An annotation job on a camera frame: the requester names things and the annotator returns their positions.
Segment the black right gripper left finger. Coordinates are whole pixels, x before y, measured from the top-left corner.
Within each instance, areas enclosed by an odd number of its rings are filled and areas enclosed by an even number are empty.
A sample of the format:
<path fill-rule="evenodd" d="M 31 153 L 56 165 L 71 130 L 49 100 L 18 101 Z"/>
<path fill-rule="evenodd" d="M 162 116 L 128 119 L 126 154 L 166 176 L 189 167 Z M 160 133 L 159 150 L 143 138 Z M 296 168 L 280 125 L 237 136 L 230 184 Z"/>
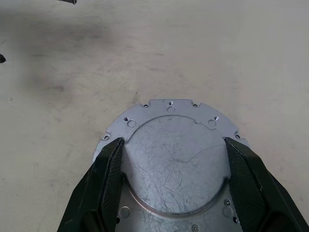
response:
<path fill-rule="evenodd" d="M 113 232 L 122 188 L 124 138 L 102 148 L 73 190 L 59 232 Z"/>

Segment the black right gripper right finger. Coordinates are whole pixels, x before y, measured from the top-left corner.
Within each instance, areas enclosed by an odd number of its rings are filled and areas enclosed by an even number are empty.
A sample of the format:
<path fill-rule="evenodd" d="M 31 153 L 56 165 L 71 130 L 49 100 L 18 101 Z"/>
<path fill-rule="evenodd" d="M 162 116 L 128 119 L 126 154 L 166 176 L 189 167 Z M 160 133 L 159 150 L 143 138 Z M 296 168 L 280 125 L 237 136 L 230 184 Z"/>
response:
<path fill-rule="evenodd" d="M 283 185 L 248 146 L 225 137 L 229 190 L 244 232 L 307 232 L 309 226 Z"/>

